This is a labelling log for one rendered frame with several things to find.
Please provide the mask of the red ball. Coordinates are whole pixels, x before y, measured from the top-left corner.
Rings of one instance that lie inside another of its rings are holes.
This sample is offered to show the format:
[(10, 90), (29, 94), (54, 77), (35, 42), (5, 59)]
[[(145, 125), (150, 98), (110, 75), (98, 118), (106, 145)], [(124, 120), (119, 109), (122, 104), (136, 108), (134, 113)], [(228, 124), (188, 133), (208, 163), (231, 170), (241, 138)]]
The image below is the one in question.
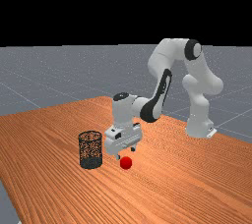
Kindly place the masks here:
[(120, 159), (120, 167), (122, 169), (128, 170), (132, 166), (132, 159), (128, 156), (124, 156)]

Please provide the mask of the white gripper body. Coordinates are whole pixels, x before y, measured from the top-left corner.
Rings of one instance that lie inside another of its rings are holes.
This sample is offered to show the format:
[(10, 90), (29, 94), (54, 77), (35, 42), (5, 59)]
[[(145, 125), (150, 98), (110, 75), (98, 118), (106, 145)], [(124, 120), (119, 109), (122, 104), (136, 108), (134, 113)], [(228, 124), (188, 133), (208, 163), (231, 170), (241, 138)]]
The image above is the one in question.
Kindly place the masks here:
[(137, 147), (142, 139), (142, 128), (140, 123), (135, 123), (125, 128), (115, 128), (111, 126), (105, 131), (104, 147), (109, 155), (116, 155), (131, 146)]

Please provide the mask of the dark mesh basket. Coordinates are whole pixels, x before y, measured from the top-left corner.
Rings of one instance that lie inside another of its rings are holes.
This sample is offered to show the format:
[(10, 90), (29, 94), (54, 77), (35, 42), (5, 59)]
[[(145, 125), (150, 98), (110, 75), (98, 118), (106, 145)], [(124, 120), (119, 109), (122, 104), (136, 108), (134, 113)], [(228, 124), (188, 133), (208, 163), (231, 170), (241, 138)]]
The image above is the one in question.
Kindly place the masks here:
[(102, 133), (82, 132), (79, 139), (80, 165), (84, 169), (96, 169), (102, 164)]

